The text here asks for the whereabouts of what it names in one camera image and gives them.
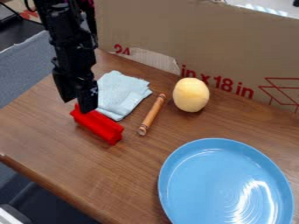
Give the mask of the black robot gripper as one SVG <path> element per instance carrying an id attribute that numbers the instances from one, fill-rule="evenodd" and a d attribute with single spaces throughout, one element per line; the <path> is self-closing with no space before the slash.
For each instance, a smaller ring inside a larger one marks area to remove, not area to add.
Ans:
<path id="1" fill-rule="evenodd" d="M 98 106 L 98 85 L 90 68 L 96 64 L 92 38 L 50 38 L 54 49 L 52 78 L 64 102 L 76 98 L 82 114 Z"/>

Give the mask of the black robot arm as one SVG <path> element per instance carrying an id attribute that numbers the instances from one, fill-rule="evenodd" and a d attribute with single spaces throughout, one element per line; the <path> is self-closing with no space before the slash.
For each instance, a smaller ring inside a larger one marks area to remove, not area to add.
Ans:
<path id="1" fill-rule="evenodd" d="M 52 78 L 64 102 L 77 100 L 82 114 L 98 106 L 98 85 L 92 73 L 97 47 L 92 33 L 81 27 L 74 0 L 33 0 L 54 49 Z"/>

